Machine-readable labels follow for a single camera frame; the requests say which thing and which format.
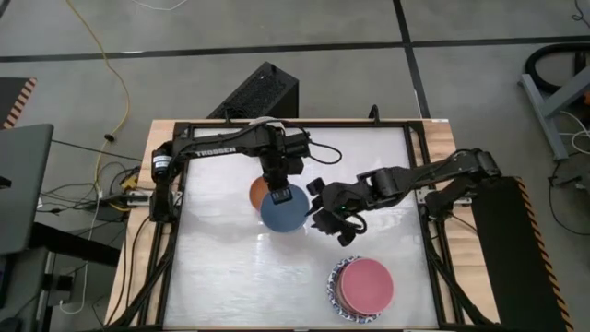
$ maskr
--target black box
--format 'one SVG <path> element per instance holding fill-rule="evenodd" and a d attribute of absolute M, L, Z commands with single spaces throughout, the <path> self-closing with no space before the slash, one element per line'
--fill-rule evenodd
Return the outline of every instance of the black box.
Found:
<path fill-rule="evenodd" d="M 264 62 L 207 119 L 299 117 L 299 80 Z"/>

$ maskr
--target white table surface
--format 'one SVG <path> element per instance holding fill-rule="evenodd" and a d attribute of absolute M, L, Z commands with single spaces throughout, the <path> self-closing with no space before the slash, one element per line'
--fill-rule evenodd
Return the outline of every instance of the white table surface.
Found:
<path fill-rule="evenodd" d="M 199 129 L 197 135 L 236 130 Z M 327 184 L 354 183 L 358 173 L 409 166 L 401 128 L 308 130 L 314 141 L 339 148 L 344 158 L 331 166 L 305 159 L 303 174 L 289 177 L 304 190 L 319 176 Z M 312 154 L 335 158 L 334 152 L 318 147 L 312 147 Z M 336 236 L 312 229 L 311 217 L 294 233 L 266 228 L 248 196 L 261 174 L 259 160 L 243 155 L 190 161 L 165 326 L 436 327 L 413 195 L 396 207 L 362 213 L 367 232 L 343 248 Z M 394 279 L 392 304 L 364 326 L 338 316 L 325 292 L 334 265 L 350 255 L 379 260 Z"/>

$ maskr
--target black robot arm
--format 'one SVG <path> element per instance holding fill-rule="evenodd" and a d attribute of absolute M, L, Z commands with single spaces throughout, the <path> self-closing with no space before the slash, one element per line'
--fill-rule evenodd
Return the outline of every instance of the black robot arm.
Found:
<path fill-rule="evenodd" d="M 152 151 L 151 177 L 156 188 L 149 201 L 152 221 L 172 222 L 171 184 L 188 160 L 241 153 L 259 157 L 263 177 L 275 204 L 291 200 L 288 175 L 301 174 L 303 161 L 309 157 L 309 133 L 289 135 L 281 127 L 268 123 L 250 124 L 241 131 L 224 135 L 176 136 Z"/>
<path fill-rule="evenodd" d="M 476 149 L 457 150 L 445 160 L 413 169 L 389 167 L 357 175 L 355 184 L 324 184 L 317 178 L 307 185 L 312 200 L 312 227 L 328 235 L 340 232 L 338 240 L 349 245 L 356 234 L 366 232 L 367 224 L 359 215 L 361 211 L 389 208 L 397 205 L 414 189 L 454 179 L 442 191 L 425 197 L 429 213 L 440 217 L 453 209 L 458 198 L 468 194 L 479 182 L 501 177 L 492 156 Z M 360 221 L 362 225 L 348 218 Z"/>

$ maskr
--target black and orange striped tape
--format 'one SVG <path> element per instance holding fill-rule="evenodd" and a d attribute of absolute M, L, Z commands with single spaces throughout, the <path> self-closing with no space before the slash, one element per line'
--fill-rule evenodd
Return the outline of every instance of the black and orange striped tape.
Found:
<path fill-rule="evenodd" d="M 553 273 L 553 266 L 549 261 L 549 254 L 547 254 L 547 250 L 545 249 L 545 243 L 543 242 L 543 236 L 541 235 L 541 230 L 538 227 L 537 219 L 535 218 L 535 212 L 533 212 L 533 207 L 531 205 L 530 199 L 528 198 L 528 194 L 526 193 L 525 183 L 523 179 L 515 177 L 516 182 L 518 182 L 518 188 L 520 189 L 521 195 L 523 196 L 523 200 L 525 201 L 525 207 L 528 212 L 528 219 L 531 222 L 531 227 L 533 228 L 533 233 L 537 238 L 537 245 L 538 250 L 541 253 L 541 257 L 545 261 L 545 269 L 547 270 L 547 275 L 549 278 L 549 282 L 553 287 L 553 293 L 555 293 L 557 305 L 560 307 L 561 310 L 561 317 L 563 318 L 563 323 L 565 324 L 565 329 L 568 332 L 573 332 L 573 324 L 572 319 L 570 318 L 570 314 L 568 313 L 568 307 L 561 296 L 560 284 L 555 278 L 555 274 Z"/>
<path fill-rule="evenodd" d="M 3 127 L 4 129 L 10 129 L 17 124 L 17 120 L 25 110 L 25 104 L 30 98 L 30 94 L 35 89 L 35 85 L 37 84 L 37 78 L 30 78 L 25 85 L 20 90 L 18 94 L 17 100 L 15 104 L 12 106 L 10 113 L 8 114 L 6 120 L 4 121 Z"/>

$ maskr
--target patterned plate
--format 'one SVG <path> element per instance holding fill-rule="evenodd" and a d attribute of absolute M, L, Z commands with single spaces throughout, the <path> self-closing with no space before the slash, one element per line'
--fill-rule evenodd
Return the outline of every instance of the patterned plate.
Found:
<path fill-rule="evenodd" d="M 357 322 L 359 324 L 366 324 L 366 323 L 370 323 L 370 322 L 374 321 L 381 314 L 372 314 L 372 315 L 365 316 L 365 315 L 351 313 L 350 311 L 343 308 L 337 302 L 336 295 L 335 295 L 336 281 L 338 280 L 338 275 L 340 274 L 340 271 L 342 271 L 342 269 L 345 266 L 347 266 L 348 264 L 354 262 L 355 260 L 357 260 L 359 258 L 362 258 L 362 257 L 351 256 L 348 258 L 344 258 L 338 264 L 336 264 L 336 266 L 334 267 L 334 269 L 332 269 L 332 272 L 330 273 L 330 277 L 328 277 L 328 284 L 327 284 L 326 288 L 327 288 L 327 293 L 328 293 L 328 299 L 330 300 L 330 303 L 332 303 L 332 307 L 334 308 L 334 310 L 336 310 L 337 314 L 346 318 L 349 321 Z"/>

